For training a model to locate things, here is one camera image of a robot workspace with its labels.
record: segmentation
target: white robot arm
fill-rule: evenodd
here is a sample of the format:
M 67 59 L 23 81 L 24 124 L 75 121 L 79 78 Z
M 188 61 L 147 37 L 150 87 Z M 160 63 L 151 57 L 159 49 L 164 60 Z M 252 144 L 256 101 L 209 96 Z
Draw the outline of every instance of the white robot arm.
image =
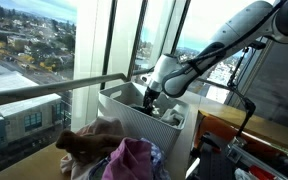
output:
M 262 36 L 288 44 L 288 0 L 280 0 L 274 7 L 265 1 L 250 4 L 217 31 L 212 43 L 198 57 L 184 65 L 173 55 L 162 55 L 145 93 L 144 107 L 161 91 L 170 97 L 182 96 L 188 85 L 207 69 Z

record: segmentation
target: laundry basket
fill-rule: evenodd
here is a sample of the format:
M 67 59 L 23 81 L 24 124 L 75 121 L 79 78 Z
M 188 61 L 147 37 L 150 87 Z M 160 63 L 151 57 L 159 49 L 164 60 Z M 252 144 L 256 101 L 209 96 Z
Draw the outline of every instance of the laundry basket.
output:
M 189 114 L 189 105 L 174 98 L 167 98 L 161 93 L 154 103 L 155 106 L 160 107 L 162 111 L 176 106 L 176 110 L 184 117 L 179 126 L 171 126 L 130 107 L 134 104 L 142 105 L 145 90 L 146 87 L 142 85 L 128 82 L 100 91 L 98 115 L 118 118 L 127 136 L 146 138 L 159 146 L 167 156 L 184 128 Z

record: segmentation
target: pink cloth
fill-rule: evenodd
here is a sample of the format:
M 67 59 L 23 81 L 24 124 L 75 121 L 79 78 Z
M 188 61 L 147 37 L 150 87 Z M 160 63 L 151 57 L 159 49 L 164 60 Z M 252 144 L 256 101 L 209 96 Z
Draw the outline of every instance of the pink cloth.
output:
M 84 126 L 78 132 L 78 135 L 87 134 L 112 134 L 112 135 L 124 135 L 124 130 L 120 120 L 112 117 L 97 117 L 91 124 Z M 62 173 L 71 171 L 72 180 L 86 180 L 88 179 L 89 171 L 100 161 L 100 157 L 94 159 L 93 162 L 82 165 L 74 160 L 74 157 L 68 153 L 61 159 L 60 167 Z
M 151 180 L 151 144 L 145 141 L 124 138 L 111 153 L 102 180 Z

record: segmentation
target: metal railing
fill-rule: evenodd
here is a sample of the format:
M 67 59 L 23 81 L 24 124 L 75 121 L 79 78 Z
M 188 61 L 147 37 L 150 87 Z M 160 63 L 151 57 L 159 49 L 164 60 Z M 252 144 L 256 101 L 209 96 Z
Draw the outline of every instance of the metal railing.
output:
M 6 91 L 0 91 L 0 105 L 8 104 L 12 102 L 22 101 L 30 98 L 44 96 L 52 93 L 58 93 L 68 91 L 85 86 L 100 84 L 103 82 L 113 81 L 121 79 L 124 82 L 127 81 L 126 76 L 123 73 L 98 76 L 92 78 L 78 79 L 66 82 L 59 82 L 53 84 L 25 87 L 19 89 L 12 89 Z

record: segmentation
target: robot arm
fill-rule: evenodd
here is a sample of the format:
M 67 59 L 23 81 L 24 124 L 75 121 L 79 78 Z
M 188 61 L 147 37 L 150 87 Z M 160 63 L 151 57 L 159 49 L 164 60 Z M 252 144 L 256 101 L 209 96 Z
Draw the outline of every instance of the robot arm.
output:
M 162 55 L 151 76 L 144 107 L 161 91 L 170 97 L 182 96 L 207 69 L 262 36 L 288 44 L 288 0 L 280 0 L 275 7 L 265 1 L 250 4 L 227 21 L 211 38 L 212 43 L 186 64 L 180 64 L 172 55 Z

